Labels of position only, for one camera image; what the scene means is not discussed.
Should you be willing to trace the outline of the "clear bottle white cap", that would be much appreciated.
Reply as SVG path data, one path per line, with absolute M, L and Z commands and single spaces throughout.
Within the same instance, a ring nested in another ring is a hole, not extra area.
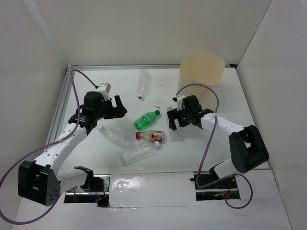
M 100 132 L 103 134 L 106 140 L 115 144 L 121 149 L 129 149 L 133 146 L 131 138 L 125 134 L 122 134 L 110 127 L 102 126 Z

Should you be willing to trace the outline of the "green plastic soda bottle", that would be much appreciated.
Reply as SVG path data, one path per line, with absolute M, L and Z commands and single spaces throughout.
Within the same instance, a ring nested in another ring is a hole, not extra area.
M 154 123 L 158 116 L 160 115 L 159 110 L 155 110 L 154 112 L 147 112 L 142 117 L 138 118 L 134 122 L 134 126 L 138 131 L 141 131 Z

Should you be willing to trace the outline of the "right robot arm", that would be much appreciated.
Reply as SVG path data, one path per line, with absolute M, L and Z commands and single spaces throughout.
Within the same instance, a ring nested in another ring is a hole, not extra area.
M 177 108 L 167 112 L 171 130 L 177 130 L 177 120 L 181 128 L 192 124 L 213 131 L 229 143 L 229 159 L 209 170 L 211 186 L 219 188 L 225 184 L 226 177 L 245 174 L 269 160 L 269 153 L 256 126 L 238 125 L 218 116 L 211 109 L 202 109 L 195 95 L 186 97 L 180 94 L 173 101 L 177 103 Z

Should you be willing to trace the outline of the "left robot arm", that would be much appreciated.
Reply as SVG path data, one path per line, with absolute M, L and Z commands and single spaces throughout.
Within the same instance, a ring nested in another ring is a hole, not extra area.
M 55 204 L 61 193 L 80 187 L 90 191 L 94 187 L 94 172 L 83 166 L 75 166 L 72 172 L 59 176 L 62 164 L 72 151 L 97 126 L 100 119 L 122 118 L 127 109 L 120 96 L 105 99 L 97 91 L 87 92 L 83 104 L 69 119 L 64 131 L 54 145 L 44 147 L 44 152 L 32 161 L 23 161 L 18 169 L 18 195 L 47 207 Z

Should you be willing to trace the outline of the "beige plastic bin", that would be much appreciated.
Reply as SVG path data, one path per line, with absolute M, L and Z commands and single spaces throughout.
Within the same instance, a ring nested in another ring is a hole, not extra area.
M 216 99 L 211 91 L 201 86 L 188 84 L 203 84 L 214 89 L 219 83 L 225 69 L 223 59 L 200 51 L 190 51 L 186 54 L 180 68 L 177 90 L 184 96 L 196 95 L 202 108 L 215 109 Z

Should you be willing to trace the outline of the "red cap labelled bottle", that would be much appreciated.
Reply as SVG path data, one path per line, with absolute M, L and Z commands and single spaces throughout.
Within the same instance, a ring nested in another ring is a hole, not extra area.
M 160 130 L 149 130 L 144 132 L 136 132 L 136 139 L 137 140 L 145 140 L 148 142 L 164 142 L 164 131 Z

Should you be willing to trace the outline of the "clear bottle blue-white cap near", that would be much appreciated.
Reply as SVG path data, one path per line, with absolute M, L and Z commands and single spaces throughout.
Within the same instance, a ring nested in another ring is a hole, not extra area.
M 156 151 L 159 150 L 160 146 L 161 145 L 158 141 L 142 143 L 122 152 L 119 155 L 119 158 L 122 165 L 126 167 L 153 156 Z

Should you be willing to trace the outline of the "clear bottle blue-white cap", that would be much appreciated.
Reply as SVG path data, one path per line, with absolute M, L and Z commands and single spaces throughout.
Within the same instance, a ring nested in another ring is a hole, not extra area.
M 142 69 L 140 71 L 138 84 L 137 84 L 137 97 L 139 100 L 144 100 L 150 92 L 151 86 L 151 73 L 148 69 Z
M 122 165 L 126 167 L 153 156 L 156 151 L 159 150 L 160 146 L 161 145 L 158 141 L 142 143 L 122 152 L 119 155 L 119 158 Z

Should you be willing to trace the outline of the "clear bottle blue-white cap far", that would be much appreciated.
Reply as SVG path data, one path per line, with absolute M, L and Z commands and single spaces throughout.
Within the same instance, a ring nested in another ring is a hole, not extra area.
M 140 71 L 138 84 L 137 84 L 137 97 L 139 100 L 144 100 L 150 92 L 151 86 L 151 73 L 148 69 L 142 69 Z

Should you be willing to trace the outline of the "aluminium frame rail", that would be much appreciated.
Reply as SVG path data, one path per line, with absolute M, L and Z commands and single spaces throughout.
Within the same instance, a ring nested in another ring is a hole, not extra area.
M 150 71 L 154 79 L 161 76 L 163 78 L 158 86 L 151 83 L 151 90 L 158 90 L 169 81 L 177 83 L 179 78 L 180 65 L 111 65 L 111 66 L 71 66 L 65 70 L 64 81 L 60 91 L 58 103 L 54 112 L 54 117 L 49 129 L 46 143 L 53 142 L 66 125 L 68 118 L 65 118 L 68 111 L 70 96 L 73 96 L 71 76 L 79 71 L 85 73 L 96 84 L 100 82 L 108 82 L 111 80 L 137 79 L 142 69 Z M 212 89 L 219 97 L 218 114 L 222 117 L 239 122 L 239 116 L 242 114 L 243 107 L 239 105 L 239 99 L 244 95 L 242 93 L 241 84 L 239 82 L 236 71 L 236 64 L 226 64 L 221 80 L 217 86 Z

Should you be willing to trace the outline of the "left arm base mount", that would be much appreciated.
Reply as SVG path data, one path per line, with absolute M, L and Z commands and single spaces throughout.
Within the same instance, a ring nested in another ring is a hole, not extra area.
M 94 171 L 76 166 L 66 177 L 64 184 L 69 190 L 64 193 L 65 204 L 95 203 L 98 207 L 109 207 L 109 189 L 111 176 L 94 174 Z

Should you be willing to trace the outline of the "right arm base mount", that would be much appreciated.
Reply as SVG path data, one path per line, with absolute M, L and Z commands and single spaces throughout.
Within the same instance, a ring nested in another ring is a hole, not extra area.
M 206 188 L 197 187 L 196 179 L 197 172 L 194 172 L 190 181 L 195 184 L 197 201 L 224 200 L 228 194 L 228 199 L 240 199 L 235 177 L 225 179 Z

